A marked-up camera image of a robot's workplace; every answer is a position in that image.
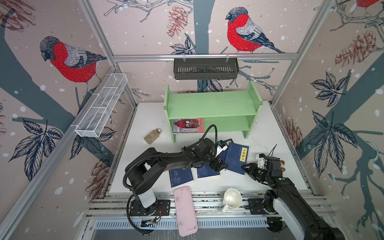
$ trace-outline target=black basket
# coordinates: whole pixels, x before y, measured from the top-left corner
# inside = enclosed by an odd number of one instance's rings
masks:
[[[175,58],[176,80],[235,79],[239,73],[237,58]]]

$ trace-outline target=green wooden bookshelf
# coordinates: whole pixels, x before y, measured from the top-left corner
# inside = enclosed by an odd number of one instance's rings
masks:
[[[166,85],[164,112],[172,141],[174,119],[204,118],[204,127],[215,124],[218,132],[242,131],[247,138],[263,101],[255,84],[249,82],[246,91],[171,94]]]

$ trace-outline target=pink pencil case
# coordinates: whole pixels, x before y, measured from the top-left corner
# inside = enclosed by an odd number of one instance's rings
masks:
[[[177,217],[177,229],[179,235],[184,237],[197,232],[197,220],[195,207],[188,186],[176,189],[173,192]]]

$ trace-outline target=white mug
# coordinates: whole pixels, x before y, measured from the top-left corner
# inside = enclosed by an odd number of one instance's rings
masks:
[[[241,194],[238,190],[230,188],[224,193],[224,199],[223,199],[223,209],[221,210],[221,213],[225,213],[228,209],[236,209],[240,207],[241,203],[243,201],[243,198],[241,197]]]

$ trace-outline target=gray floor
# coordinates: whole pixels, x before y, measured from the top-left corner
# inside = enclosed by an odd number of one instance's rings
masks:
[[[95,230],[92,240],[295,240],[288,227],[278,233],[272,234],[266,228],[204,228],[197,233],[181,237],[177,230],[156,230],[150,236],[142,236],[136,230]]]

